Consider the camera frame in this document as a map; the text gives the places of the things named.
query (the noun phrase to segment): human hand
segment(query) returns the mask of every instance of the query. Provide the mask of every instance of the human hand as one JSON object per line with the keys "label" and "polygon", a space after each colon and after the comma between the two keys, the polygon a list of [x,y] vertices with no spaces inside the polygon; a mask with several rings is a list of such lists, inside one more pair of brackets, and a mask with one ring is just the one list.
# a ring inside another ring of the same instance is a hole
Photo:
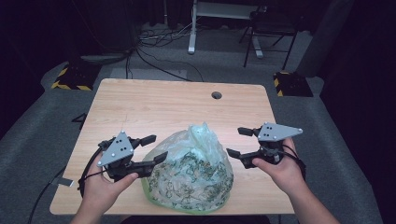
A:
{"label": "human hand", "polygon": [[100,158],[99,154],[90,167],[87,176],[92,176],[85,180],[84,197],[72,223],[97,223],[119,195],[138,178],[138,174],[133,173],[112,183],[103,174],[93,175],[102,171],[102,167],[96,165]]}
{"label": "human hand", "polygon": [[[283,145],[295,150],[295,146],[291,138],[286,138],[283,141]],[[283,148],[285,152],[293,155],[290,149],[287,147]],[[306,187],[300,167],[288,156],[284,156],[282,161],[277,165],[273,165],[259,158],[255,158],[252,162],[271,176],[277,186],[287,194],[293,193],[298,190],[298,188]]]}

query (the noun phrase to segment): plastic bag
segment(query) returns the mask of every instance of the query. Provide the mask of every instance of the plastic bag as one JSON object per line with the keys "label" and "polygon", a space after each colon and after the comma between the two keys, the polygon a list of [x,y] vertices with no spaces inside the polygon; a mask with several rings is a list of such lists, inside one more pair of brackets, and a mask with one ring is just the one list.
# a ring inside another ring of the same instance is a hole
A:
{"label": "plastic bag", "polygon": [[221,208],[233,186],[233,168],[215,133],[204,123],[174,133],[143,161],[168,151],[166,160],[142,179],[146,197],[155,204],[191,214]]}

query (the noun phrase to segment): chair leg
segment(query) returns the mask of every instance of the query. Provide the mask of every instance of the chair leg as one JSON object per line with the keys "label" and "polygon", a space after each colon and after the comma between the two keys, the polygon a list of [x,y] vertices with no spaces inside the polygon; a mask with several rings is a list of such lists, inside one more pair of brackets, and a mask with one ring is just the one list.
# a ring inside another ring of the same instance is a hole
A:
{"label": "chair leg", "polygon": [[296,39],[296,36],[297,36],[297,32],[294,34],[293,39],[291,40],[288,55],[286,56],[285,62],[283,63],[282,70],[285,70],[286,63],[288,62],[288,59],[289,59],[289,56],[291,53],[291,49],[293,48],[293,44],[294,44],[294,40]]}
{"label": "chair leg", "polygon": [[244,34],[242,35],[241,39],[239,40],[239,44],[242,43],[242,40],[244,39],[245,35],[247,34],[249,28],[250,28],[250,26],[248,26],[247,29],[245,30]]}
{"label": "chair leg", "polygon": [[277,44],[277,42],[279,42],[282,38],[283,38],[283,35],[273,44],[273,46],[275,46]]}
{"label": "chair leg", "polygon": [[247,67],[248,53],[250,52],[250,46],[251,46],[252,39],[253,39],[253,29],[251,29],[250,38],[248,39],[247,55],[245,56],[244,67]]}

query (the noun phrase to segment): wrist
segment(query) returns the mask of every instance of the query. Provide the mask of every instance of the wrist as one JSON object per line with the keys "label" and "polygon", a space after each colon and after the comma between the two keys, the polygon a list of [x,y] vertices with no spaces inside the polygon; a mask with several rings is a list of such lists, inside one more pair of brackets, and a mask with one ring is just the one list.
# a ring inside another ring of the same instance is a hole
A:
{"label": "wrist", "polygon": [[307,195],[311,193],[311,190],[309,187],[306,185],[304,181],[301,183],[293,185],[293,188],[285,191],[285,193],[289,196],[289,198],[296,198],[300,197],[302,195]]}
{"label": "wrist", "polygon": [[97,224],[100,223],[101,217],[102,214],[100,212],[82,203],[71,223]]}

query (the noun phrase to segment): chair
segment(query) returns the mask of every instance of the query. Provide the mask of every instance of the chair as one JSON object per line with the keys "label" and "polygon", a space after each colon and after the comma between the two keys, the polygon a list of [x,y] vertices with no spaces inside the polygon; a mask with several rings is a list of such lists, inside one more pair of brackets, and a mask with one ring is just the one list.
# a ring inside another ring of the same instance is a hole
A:
{"label": "chair", "polygon": [[244,67],[247,66],[248,55],[250,52],[253,36],[279,36],[279,39],[272,46],[276,45],[284,36],[292,36],[288,50],[266,50],[287,52],[288,54],[286,56],[285,62],[283,63],[282,70],[284,70],[286,67],[294,40],[298,33],[298,24],[301,23],[301,19],[303,17],[298,16],[296,20],[286,14],[285,11],[280,7],[270,8],[271,9],[268,10],[267,7],[259,6],[256,11],[252,11],[250,13],[249,26],[239,40],[239,43],[241,43],[250,29]]}

